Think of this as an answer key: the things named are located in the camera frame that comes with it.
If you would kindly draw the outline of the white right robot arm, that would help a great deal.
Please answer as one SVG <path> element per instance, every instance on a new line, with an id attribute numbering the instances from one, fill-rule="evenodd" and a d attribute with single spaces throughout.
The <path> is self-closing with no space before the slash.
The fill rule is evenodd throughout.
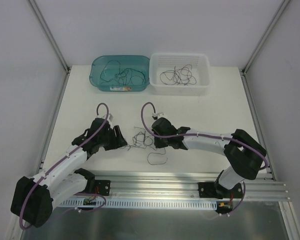
<path id="1" fill-rule="evenodd" d="M 190 127 L 175 128 L 165 117 L 151 125 L 156 148 L 172 147 L 176 150 L 202 150 L 219 154 L 230 166 L 222 170 L 214 182 L 203 186 L 205 198 L 230 198 L 244 180 L 255 180 L 259 170 L 265 169 L 267 151 L 246 131 L 236 129 L 226 135 L 212 135 Z"/>

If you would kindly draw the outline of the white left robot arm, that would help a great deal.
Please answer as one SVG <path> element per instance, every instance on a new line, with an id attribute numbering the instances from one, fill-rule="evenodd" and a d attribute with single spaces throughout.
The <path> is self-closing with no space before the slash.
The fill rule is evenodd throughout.
<path id="1" fill-rule="evenodd" d="M 95 192 L 95 176 L 81 168 L 99 149 L 116 150 L 127 146 L 121 129 L 109 119 L 95 118 L 90 128 L 76 137 L 63 157 L 54 165 L 32 177 L 21 177 L 16 183 L 10 211 L 30 225 L 39 228 L 53 210 L 76 193 Z"/>

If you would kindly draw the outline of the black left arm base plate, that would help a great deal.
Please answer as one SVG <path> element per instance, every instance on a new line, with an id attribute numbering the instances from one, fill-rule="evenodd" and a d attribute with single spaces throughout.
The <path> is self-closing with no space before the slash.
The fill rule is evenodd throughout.
<path id="1" fill-rule="evenodd" d="M 87 184 L 86 192 L 88 194 L 98 194 L 102 196 L 109 196 L 111 190 L 110 180 L 93 180 Z"/>

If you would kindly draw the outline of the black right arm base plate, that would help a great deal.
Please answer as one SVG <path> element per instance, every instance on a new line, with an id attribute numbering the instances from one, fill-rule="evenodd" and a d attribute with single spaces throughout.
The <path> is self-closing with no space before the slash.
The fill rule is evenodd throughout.
<path id="1" fill-rule="evenodd" d="M 215 188 L 214 182 L 198 182 L 198 194 L 200 198 L 214 199 L 241 199 L 243 197 L 243 187 L 241 183 L 237 183 L 232 189 Z"/>

